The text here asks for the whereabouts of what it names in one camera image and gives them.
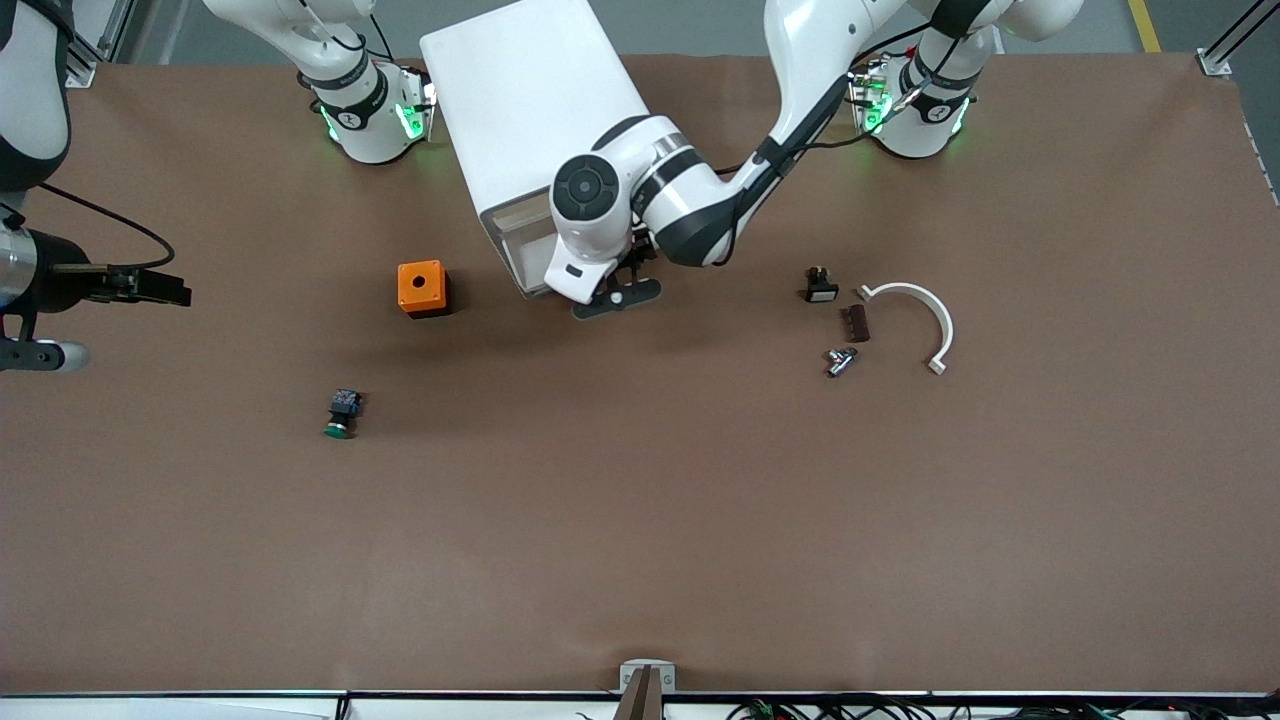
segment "cable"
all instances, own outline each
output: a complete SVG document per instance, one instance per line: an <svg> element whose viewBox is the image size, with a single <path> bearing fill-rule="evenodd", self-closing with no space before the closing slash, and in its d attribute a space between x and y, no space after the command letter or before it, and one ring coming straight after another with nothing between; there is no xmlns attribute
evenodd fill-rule
<svg viewBox="0 0 1280 720"><path fill-rule="evenodd" d="M893 37L891 37L891 38L888 38L888 40L886 40L883 42L877 42L876 45L872 45L867 50L863 50L861 53L859 53L858 56L854 58L852 63L849 63L849 69L854 69L858 65L858 63L861 63L863 60L865 60L867 58L869 58L870 55L873 55L877 50L881 50L883 47L888 47L890 45L893 45L895 42L900 41L900 40L906 40L908 37L911 37L913 35L915 35L918 32L924 32L927 29L929 29L929 23L924 23L922 26L913 27L911 29L909 29L906 32L900 32L900 33L895 35Z"/></svg>
<svg viewBox="0 0 1280 720"><path fill-rule="evenodd" d="M1265 1L1266 0L1256 0L1253 3L1253 6L1251 6L1248 10L1245 10L1243 15L1240 15L1239 18L1236 18L1236 20L1234 23L1231 23L1231 27L1226 28L1226 32L1222 33L1222 37L1217 38L1217 42L1215 42L1213 45L1208 46L1208 50L1204 51L1204 55L1212 55L1213 51L1217 50L1217 46L1221 45L1224 41L1226 41L1226 36L1231 35L1233 32L1235 32L1235 28L1238 28L1242 24L1244 24L1244 20L1249 19L1249 15L1252 15L1254 10L1257 10L1258 8L1261 8L1262 3L1265 3Z"/></svg>
<svg viewBox="0 0 1280 720"><path fill-rule="evenodd" d="M1244 41L1248 40L1249 36L1252 36L1254 32L1257 32L1257 29L1260 27L1262 27L1262 23L1265 23L1268 19L1271 19L1271 15L1276 14L1276 10L1280 10L1280 5L1272 5L1271 9L1267 10L1267 14L1262 15L1261 20L1258 20L1257 23L1254 23L1253 27L1251 27L1249 29L1247 29L1244 32L1244 35L1242 35L1240 38L1235 41L1235 45L1228 47L1226 53L1222 53L1222 56L1224 58L1229 58L1231 55L1231 53L1235 53L1235 49L1239 47L1240 45L1244 45Z"/></svg>
<svg viewBox="0 0 1280 720"><path fill-rule="evenodd" d="M352 47L351 45L347 45L346 42L338 40L338 36L334 35L332 29L329 29L329 26L324 24L324 20L321 20L320 15L317 15L316 12L311 9L311 5L307 5L307 0L298 0L298 4L302 5L302 8L307 12L307 14L311 15L311 19L316 22L316 26L319 26L320 29L323 29L324 33L329 36L329 40L332 40L334 45L337 45L338 47L342 47L343 50L351 50L352 53L369 53L374 58L381 58L383 60L392 61L390 47L387 49L387 55L383 55L381 53L374 53L372 50L369 49L369 41L365 40L365 36L360 35L358 32L356 33L356 37L360 38L360 46Z"/></svg>
<svg viewBox="0 0 1280 720"><path fill-rule="evenodd" d="M95 213L100 213L102 215L106 215L108 218L111 218L113 220L115 220L118 223L129 225L131 228L133 228L133 229L138 231L140 233L142 233L142 234L150 237L151 240L156 241L156 245L159 245L160 247L164 247L165 255L164 255L164 258L161 258L159 260L151 260L148 263L131 263L131 264L127 264L127 265L111 265L115 269L119 269L119 270L146 270L146 269L150 269L150 268L159 268L161 265L168 265L174 259L174 256L177 255L177 252L174 252L174 250L173 250L173 246L169 245L168 240L165 240L165 238L160 237L159 234L151 232L148 228L146 228L146 227L143 227L143 225L141 225L141 224L138 224L138 223L136 223L136 222L125 218L124 215L120 215L118 213L113 213L111 210L108 210L106 208L102 208L101 205L97 205L95 202L90 202L88 200L84 200L83 197L79 197L78 195L73 195L70 192L67 192L65 190L56 188L56 187L49 184L47 182L40 183L40 187L47 190L49 192L52 192L54 195L58 195L58 196L64 197L67 200L70 200L72 202L76 202L78 205L83 205L84 208L88 208L90 210L93 210Z"/></svg>
<svg viewBox="0 0 1280 720"><path fill-rule="evenodd" d="M378 24L378 18L375 18L372 13L369 14L369 19L374 23L374 29L378 31L378 37L383 41L383 49L387 50L387 59L394 63L396 60L392 58L392 46L387 42L387 36L383 35L383 26Z"/></svg>

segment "floor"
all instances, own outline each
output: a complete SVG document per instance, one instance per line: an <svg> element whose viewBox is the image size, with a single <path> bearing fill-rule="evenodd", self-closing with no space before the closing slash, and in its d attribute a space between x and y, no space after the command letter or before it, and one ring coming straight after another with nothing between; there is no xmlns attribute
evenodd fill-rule
<svg viewBox="0 0 1280 720"><path fill-rule="evenodd" d="M140 0L143 12L127 33L125 58L148 64L264 64L284 58L252 35L225 23L201 0ZM378 13L398 56L416 56L419 38L511 0L380 0ZM760 12L764 0L591 0L621 54L765 55ZM1193 51L1210 45L1243 14L1249 0L1085 0L1076 20L1041 44L1005 36L1009 53L1140 53L1134 8L1147 8L1158 45ZM751 6L744 12L744 6ZM881 36L915 24L904 9ZM372 37L372 27L357 28ZM1280 19L1260 29L1233 58L1262 161L1280 168Z"/></svg>

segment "robotic arm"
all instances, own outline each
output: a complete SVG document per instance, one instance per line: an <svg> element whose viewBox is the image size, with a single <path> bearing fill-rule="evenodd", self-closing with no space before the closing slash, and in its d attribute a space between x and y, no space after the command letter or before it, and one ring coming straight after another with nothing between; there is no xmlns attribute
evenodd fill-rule
<svg viewBox="0 0 1280 720"><path fill-rule="evenodd" d="M320 99L329 136L353 160L381 164L426 137L435 88L420 70L370 59L349 23L367 18L374 1L205 0L205 5L284 53Z"/></svg>
<svg viewBox="0 0 1280 720"><path fill-rule="evenodd" d="M838 111L856 53L906 1L768 0L764 32L782 106L755 152L732 179L722 182L668 118L623 120L591 152L571 158L556 174L550 204L557 240L547 284L577 302L590 302L631 249L632 214L648 225L671 261L690 266L726 263L737 234ZM938 95L965 102L991 54L989 42L983 44L989 35L983 31L991 24L1005 19L1011 31L1023 35L1052 35L1075 17L1082 1L911 0L932 24L916 53L918 74L904 70L902 77L911 82L902 82L886 114L868 132L883 131L881 140L890 146L887 132L901 122L890 120L899 115L911 119L914 113L905 111L911 104L936 101ZM966 83L941 74L948 47L955 59L946 58L947 76L960 68ZM947 94L964 99L955 101ZM941 150L946 137L918 156ZM908 143L918 145L919 140L908 135Z"/></svg>
<svg viewBox="0 0 1280 720"><path fill-rule="evenodd" d="M69 0L0 0L0 370L76 370L88 350L35 338L38 313L79 302L191 305L182 278L145 265L90 264L69 240L28 229L26 191L44 183L70 143L67 46L74 36ZM18 316L9 337L3 320Z"/></svg>

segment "white curved pipe clip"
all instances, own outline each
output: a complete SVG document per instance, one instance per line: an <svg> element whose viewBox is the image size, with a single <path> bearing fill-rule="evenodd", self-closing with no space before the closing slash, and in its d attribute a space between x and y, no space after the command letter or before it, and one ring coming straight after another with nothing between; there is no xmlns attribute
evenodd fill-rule
<svg viewBox="0 0 1280 720"><path fill-rule="evenodd" d="M910 295L911 297L919 300L920 302L929 306L933 314L938 316L938 324L942 325L942 347L929 359L929 369L937 374L942 374L947 366L942 363L942 356L951 350L951 341L955 338L956 328L951 322L951 313L947 311L947 306L938 300L937 295L933 295L928 290L918 284L911 283L888 283L872 290L867 286L858 288L858 295L863 296L863 300L870 300L877 295L883 292L901 292L904 295Z"/></svg>

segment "yellow floor line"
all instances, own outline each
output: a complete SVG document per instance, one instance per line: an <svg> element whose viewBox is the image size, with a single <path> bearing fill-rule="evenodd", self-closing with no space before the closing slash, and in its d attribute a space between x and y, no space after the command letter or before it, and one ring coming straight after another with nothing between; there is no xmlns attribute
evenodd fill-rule
<svg viewBox="0 0 1280 720"><path fill-rule="evenodd" d="M1133 13L1133 24L1138 26L1138 37L1142 40L1143 51L1160 53L1160 38L1156 37L1156 27L1151 24L1147 1L1129 0L1129 12Z"/></svg>

